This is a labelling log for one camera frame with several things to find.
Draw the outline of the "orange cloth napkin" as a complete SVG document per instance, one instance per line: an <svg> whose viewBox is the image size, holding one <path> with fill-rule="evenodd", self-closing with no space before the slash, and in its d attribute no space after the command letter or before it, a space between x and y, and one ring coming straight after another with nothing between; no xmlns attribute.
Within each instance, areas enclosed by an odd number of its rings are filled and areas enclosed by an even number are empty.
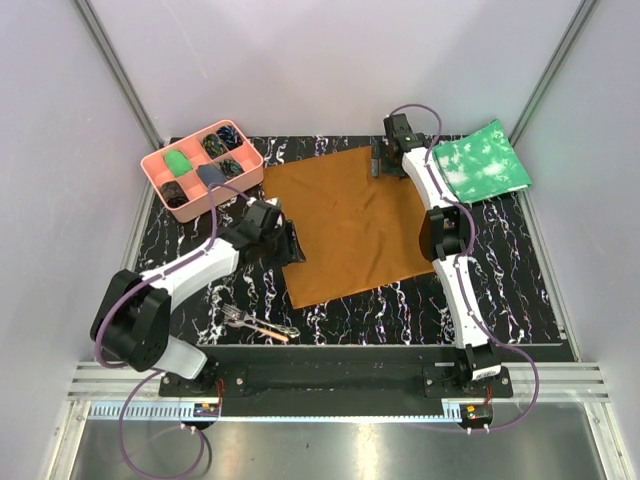
<svg viewBox="0 0 640 480"><path fill-rule="evenodd" d="M433 272L420 252L425 215L413 183L371 174L369 147L264 171L266 197L293 221L303 263L283 269L294 308Z"/></svg>

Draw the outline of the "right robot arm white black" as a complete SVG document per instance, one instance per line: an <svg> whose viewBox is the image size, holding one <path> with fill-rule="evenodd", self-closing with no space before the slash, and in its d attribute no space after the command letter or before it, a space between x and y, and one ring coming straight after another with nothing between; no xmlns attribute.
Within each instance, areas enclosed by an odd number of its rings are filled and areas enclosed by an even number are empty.
<svg viewBox="0 0 640 480"><path fill-rule="evenodd" d="M488 399L502 365L486 333L469 274L476 228L470 211L449 188L433 155L439 139L428 140L394 110L383 121L384 141L372 148L371 173L413 182L425 208L419 248L441 282L454 326L455 361L445 382L464 396Z"/></svg>

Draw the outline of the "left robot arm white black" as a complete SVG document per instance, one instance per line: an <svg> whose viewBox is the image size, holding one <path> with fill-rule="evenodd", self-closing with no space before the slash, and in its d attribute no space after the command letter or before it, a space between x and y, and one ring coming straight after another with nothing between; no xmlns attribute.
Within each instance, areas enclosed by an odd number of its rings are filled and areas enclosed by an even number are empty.
<svg viewBox="0 0 640 480"><path fill-rule="evenodd" d="M278 198L250 199L242 218L162 267L117 272L90 330L96 359L107 368L172 373L193 395L208 394L216 372L202 350L170 334L172 313L210 283L260 261L272 267L306 261Z"/></svg>

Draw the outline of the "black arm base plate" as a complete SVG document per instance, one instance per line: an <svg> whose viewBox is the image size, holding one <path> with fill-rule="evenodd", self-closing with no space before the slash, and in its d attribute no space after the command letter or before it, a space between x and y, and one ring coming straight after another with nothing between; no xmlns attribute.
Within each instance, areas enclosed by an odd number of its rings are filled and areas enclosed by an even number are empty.
<svg viewBox="0 0 640 480"><path fill-rule="evenodd" d="M175 374L161 383L162 397L204 397L223 386L226 398L272 391L399 390L427 398L464 396L445 382L456 358L451 346L217 346L206 347L204 378ZM505 364L491 398L513 396Z"/></svg>

